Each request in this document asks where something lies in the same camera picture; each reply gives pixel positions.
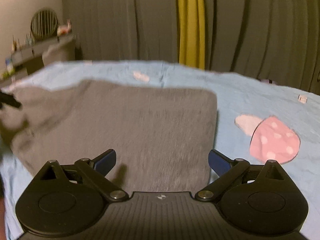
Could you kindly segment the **grey sweatpants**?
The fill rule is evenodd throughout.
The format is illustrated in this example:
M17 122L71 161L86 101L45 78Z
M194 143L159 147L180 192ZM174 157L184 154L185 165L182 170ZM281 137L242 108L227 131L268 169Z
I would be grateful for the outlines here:
M126 192L196 192L208 183L217 111L210 91L85 80L14 96L22 108L2 108L1 136L31 174L50 159L73 164L113 149L107 178Z

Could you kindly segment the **dark desk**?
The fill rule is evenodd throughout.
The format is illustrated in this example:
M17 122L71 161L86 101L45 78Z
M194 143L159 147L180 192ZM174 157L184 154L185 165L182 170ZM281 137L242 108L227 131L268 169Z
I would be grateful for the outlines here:
M76 43L75 36L68 34L37 42L34 45L24 47L14 52L11 57L9 57L11 60L9 69L13 70L14 73L1 72L1 87L8 86L16 80L33 74L43 68L44 64L42 62L42 54L48 49L48 47L71 37L75 39Z

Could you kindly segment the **light blue patterned bedsheet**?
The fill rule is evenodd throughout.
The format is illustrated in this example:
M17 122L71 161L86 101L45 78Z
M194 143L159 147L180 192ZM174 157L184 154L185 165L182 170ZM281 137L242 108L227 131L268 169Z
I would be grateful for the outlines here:
M302 233L309 239L319 239L319 96L239 74L205 72L161 61L58 62L5 90L25 86L56 90L84 79L138 87L211 90L217 95L218 109L214 147L229 157L249 159L249 137L234 123L238 115L277 116L300 137L299 153L284 169L308 201L309 214Z

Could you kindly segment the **grey upholstered chair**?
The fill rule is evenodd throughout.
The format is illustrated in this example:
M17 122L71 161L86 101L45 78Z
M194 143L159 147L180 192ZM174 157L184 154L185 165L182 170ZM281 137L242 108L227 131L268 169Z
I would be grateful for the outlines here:
M75 39L73 37L52 44L42 54L44 66L54 62L75 61Z

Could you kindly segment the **round black fan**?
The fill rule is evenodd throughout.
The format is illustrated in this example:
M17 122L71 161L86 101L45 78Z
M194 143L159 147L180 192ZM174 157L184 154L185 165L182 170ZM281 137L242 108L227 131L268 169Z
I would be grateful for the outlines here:
M54 10L43 8L37 11L30 23L30 31L36 41L57 36L58 18Z

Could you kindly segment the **pink plush toy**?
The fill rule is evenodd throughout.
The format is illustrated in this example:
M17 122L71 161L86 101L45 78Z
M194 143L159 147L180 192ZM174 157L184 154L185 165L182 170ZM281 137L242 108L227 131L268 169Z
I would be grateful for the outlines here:
M57 36L62 36L70 33L72 31L72 23L71 20L67 20L67 24L59 25L57 28Z

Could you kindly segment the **grey curtain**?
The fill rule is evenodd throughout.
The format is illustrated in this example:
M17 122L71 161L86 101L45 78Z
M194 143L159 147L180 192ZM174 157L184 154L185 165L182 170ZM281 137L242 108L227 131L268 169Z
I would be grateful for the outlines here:
M62 0L88 60L179 63L177 0ZM205 70L319 93L319 0L204 0Z

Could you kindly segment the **yellow curtain strip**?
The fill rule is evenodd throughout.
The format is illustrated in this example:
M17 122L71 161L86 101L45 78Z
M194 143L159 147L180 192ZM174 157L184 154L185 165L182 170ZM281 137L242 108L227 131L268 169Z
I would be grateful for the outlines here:
M204 0L177 0L179 19L179 63L205 68L206 27Z

